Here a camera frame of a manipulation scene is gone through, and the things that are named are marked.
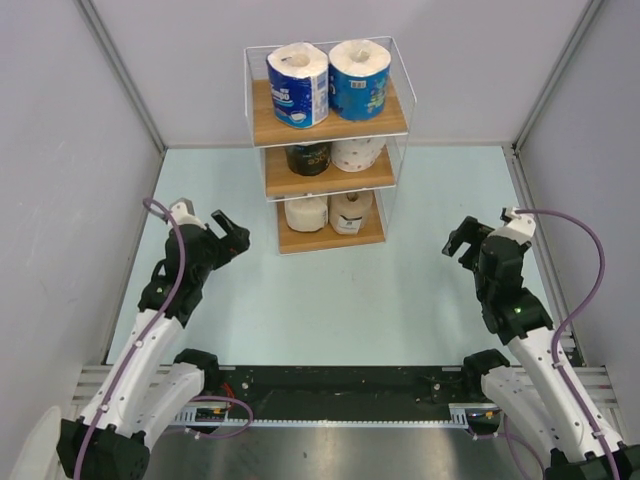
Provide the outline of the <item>beige paper roll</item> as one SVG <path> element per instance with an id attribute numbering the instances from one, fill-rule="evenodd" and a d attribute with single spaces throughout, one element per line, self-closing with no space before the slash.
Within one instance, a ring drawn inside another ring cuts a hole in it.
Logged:
<path id="1" fill-rule="evenodd" d="M 284 211 L 290 229 L 301 233 L 317 232 L 328 223 L 328 198 L 319 196 L 286 200 Z"/>

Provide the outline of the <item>black paper roll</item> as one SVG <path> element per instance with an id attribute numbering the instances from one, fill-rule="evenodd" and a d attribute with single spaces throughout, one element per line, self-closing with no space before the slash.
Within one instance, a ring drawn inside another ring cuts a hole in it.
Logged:
<path id="1" fill-rule="evenodd" d="M 301 176 L 316 176 L 326 171 L 331 162 L 331 144 L 319 142 L 290 145 L 284 148 L 288 168 Z"/>

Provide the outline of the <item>brown paper roll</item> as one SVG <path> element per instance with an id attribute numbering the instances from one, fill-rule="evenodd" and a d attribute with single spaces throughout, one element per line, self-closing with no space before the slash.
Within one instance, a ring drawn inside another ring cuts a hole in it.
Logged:
<path id="1" fill-rule="evenodd" d="M 371 190 L 331 195 L 329 222 L 340 235 L 357 235 L 366 226 L 374 195 Z"/>

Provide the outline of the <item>white dotted paper roll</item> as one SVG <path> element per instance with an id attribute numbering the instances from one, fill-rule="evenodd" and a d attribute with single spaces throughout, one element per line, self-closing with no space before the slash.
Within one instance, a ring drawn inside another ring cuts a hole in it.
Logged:
<path id="1" fill-rule="evenodd" d="M 361 172 L 374 165 L 385 145 L 385 137 L 335 141 L 331 144 L 331 161 L 342 171 Z"/>

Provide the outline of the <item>dark blue paper roll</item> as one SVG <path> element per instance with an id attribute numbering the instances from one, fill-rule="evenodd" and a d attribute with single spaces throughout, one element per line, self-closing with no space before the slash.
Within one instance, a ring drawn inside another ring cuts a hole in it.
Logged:
<path id="1" fill-rule="evenodd" d="M 329 114 L 328 56 L 308 42 L 279 47 L 266 57 L 276 118 L 296 129 L 308 129 Z"/>

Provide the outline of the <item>light blue paper roll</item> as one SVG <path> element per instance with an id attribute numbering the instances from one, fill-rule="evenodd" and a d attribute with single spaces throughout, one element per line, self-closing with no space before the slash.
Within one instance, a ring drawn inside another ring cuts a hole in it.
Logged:
<path id="1" fill-rule="evenodd" d="M 334 46 L 328 58 L 332 110 L 352 122 L 381 114 L 388 91 L 390 52 L 371 40 L 348 40 Z"/>

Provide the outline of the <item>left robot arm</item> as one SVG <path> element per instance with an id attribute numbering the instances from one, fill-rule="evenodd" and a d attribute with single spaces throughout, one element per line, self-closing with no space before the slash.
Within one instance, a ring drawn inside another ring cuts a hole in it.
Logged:
<path id="1" fill-rule="evenodd" d="M 78 418 L 61 422 L 56 451 L 69 479 L 143 478 L 152 449 L 182 408 L 220 390 L 217 357 L 196 349 L 178 354 L 158 385 L 152 380 L 209 275 L 249 249 L 250 232 L 216 210 L 211 217 L 224 232 L 218 236 L 187 200 L 161 217 L 169 225 L 164 256 L 141 293 L 125 347 Z"/>

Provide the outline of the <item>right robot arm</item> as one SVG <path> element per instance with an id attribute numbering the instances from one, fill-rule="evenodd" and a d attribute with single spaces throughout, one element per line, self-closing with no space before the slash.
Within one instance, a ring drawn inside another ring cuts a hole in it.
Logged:
<path id="1" fill-rule="evenodd" d="M 502 226 L 466 217 L 443 247 L 472 272 L 476 298 L 490 333 L 518 360 L 531 385 L 499 351 L 463 361 L 461 388 L 473 401 L 488 399 L 502 413 L 498 436 L 519 443 L 544 479 L 636 479 L 639 447 L 629 445 L 589 396 L 560 344 L 542 302 L 524 285 L 524 256 L 536 231 L 534 211 L 506 208 Z"/>

